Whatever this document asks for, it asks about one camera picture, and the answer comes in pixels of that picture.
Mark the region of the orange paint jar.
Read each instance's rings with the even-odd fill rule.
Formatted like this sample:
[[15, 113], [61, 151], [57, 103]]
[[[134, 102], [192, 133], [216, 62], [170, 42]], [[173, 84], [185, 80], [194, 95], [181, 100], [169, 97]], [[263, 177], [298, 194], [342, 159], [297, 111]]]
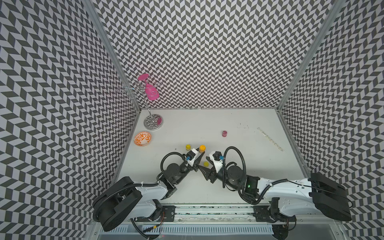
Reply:
[[205, 151], [206, 151], [206, 146], [201, 145], [201, 146], [199, 147], [199, 152], [200, 152], [200, 153], [203, 153], [203, 152], [205, 152]]

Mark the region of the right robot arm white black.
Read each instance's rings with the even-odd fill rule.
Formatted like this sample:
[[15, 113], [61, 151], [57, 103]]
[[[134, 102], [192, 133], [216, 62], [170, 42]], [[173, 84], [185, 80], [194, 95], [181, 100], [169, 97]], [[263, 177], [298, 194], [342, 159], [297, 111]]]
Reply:
[[352, 220], [352, 203], [346, 188], [319, 173], [311, 173], [302, 180], [269, 180], [245, 175], [237, 165], [216, 171], [199, 166], [211, 183], [221, 181], [225, 187], [237, 192], [240, 198], [256, 206], [263, 200], [270, 202], [269, 213], [274, 221], [282, 217], [321, 213], [329, 219]]

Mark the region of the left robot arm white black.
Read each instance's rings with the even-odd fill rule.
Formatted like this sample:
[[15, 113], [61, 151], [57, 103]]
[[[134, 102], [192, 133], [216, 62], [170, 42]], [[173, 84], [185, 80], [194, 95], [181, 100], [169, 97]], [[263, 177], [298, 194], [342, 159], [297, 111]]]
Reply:
[[130, 177], [123, 177], [98, 196], [93, 202], [92, 217], [109, 232], [126, 218], [145, 218], [155, 221], [160, 217], [163, 206], [160, 200], [170, 198], [176, 185], [191, 172], [197, 172], [205, 152], [191, 149], [186, 154], [168, 153], [160, 162], [161, 172], [154, 183], [135, 183]]

